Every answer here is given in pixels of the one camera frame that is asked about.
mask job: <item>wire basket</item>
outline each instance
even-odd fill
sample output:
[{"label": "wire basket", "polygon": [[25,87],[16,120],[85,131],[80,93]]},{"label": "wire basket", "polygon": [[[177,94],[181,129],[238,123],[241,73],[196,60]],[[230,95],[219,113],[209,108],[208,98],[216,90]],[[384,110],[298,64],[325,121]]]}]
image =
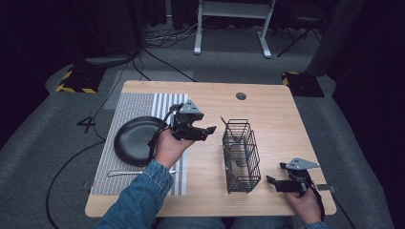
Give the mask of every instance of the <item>wire basket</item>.
[{"label": "wire basket", "polygon": [[249,193],[261,176],[256,139],[247,119],[229,119],[224,131],[223,147],[228,193]]}]

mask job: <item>striped placemat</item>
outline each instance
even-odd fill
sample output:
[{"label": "striped placemat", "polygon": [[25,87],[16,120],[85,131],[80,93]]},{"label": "striped placemat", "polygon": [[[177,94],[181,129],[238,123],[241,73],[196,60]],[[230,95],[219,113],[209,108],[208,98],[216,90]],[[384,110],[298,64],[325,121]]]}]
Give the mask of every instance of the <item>striped placemat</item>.
[{"label": "striped placemat", "polygon": [[[114,152],[114,137],[119,128],[131,119],[139,116],[155,116],[164,119],[170,106],[187,101],[187,94],[129,94],[122,93],[109,134],[101,155],[96,172],[92,195],[119,195],[136,175],[123,175],[107,177],[110,171],[142,171],[144,167],[137,167],[121,161]],[[186,194],[187,152],[173,166],[171,170],[177,171],[173,176],[175,182],[169,196],[183,196]]]}]

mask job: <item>person's right hand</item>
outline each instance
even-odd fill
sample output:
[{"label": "person's right hand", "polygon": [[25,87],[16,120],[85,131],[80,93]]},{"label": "person's right hand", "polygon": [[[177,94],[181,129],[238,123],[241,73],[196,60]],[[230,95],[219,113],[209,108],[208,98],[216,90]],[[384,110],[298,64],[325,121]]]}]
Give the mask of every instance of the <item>person's right hand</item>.
[{"label": "person's right hand", "polygon": [[164,129],[158,138],[155,160],[169,170],[191,146],[193,140],[177,140],[169,128]]},{"label": "person's right hand", "polygon": [[311,189],[308,189],[301,198],[297,198],[292,193],[285,193],[285,196],[295,213],[306,225],[321,221],[321,208]]}]

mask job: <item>gray carpet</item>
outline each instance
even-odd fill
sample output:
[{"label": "gray carpet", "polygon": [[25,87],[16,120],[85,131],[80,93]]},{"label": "gray carpet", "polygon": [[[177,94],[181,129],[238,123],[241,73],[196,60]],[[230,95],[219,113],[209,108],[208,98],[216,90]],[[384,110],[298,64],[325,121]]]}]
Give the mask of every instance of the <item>gray carpet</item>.
[{"label": "gray carpet", "polygon": [[[285,31],[274,36],[268,34],[266,39],[273,57],[265,59],[257,40],[259,29],[206,32],[199,56],[193,54],[193,37],[170,48],[148,51],[183,72],[192,73],[201,82],[281,84],[281,73],[305,70],[318,45],[313,36],[277,58],[276,54],[290,42],[288,34]],[[146,52],[141,52],[140,58],[145,74],[174,71]],[[114,99],[108,106],[103,103],[124,66],[107,70],[98,94],[56,93],[54,90],[69,67],[50,76],[46,85],[50,96],[1,149],[0,228],[52,228],[47,220],[45,197],[53,177],[69,158],[100,141],[94,130],[85,134],[85,127],[76,123],[94,116],[103,107],[96,116],[96,131],[101,136],[108,133]],[[130,74],[135,69],[129,65],[125,71]],[[394,228],[384,192],[351,127],[330,97],[334,82],[326,75],[319,82],[326,97],[294,100],[328,183],[336,188],[336,198],[357,228]],[[97,219],[88,218],[84,208],[88,184],[95,177],[102,148],[103,144],[98,145],[75,158],[56,180],[50,206],[60,228],[94,227]],[[294,222],[296,228],[302,225],[298,218]],[[340,209],[327,216],[326,223],[330,228],[350,228]]]},{"label": "gray carpet", "polygon": [[[150,79],[152,81],[191,82],[190,79],[186,78],[185,76],[183,76],[181,73],[178,72],[144,71],[142,73],[146,75],[146,77],[148,78],[145,78],[144,76],[141,77],[141,74],[136,71],[124,71],[123,73],[118,72],[114,84],[110,90],[111,96],[105,102],[103,108],[108,110],[116,109],[119,100],[119,95],[122,90],[122,86],[127,80],[147,81]],[[185,72],[185,74],[190,78],[193,78],[192,72]]]}]

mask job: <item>denim jacket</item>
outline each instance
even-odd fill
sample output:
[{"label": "denim jacket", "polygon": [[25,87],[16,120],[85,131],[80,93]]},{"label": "denim jacket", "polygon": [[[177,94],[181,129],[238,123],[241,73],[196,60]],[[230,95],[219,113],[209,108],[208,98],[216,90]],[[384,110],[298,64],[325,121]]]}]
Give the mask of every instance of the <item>denim jacket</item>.
[{"label": "denim jacket", "polygon": [[[125,188],[96,228],[151,228],[163,205],[173,178],[157,161],[152,160],[143,173]],[[308,229],[325,229],[323,222],[307,225]]]}]

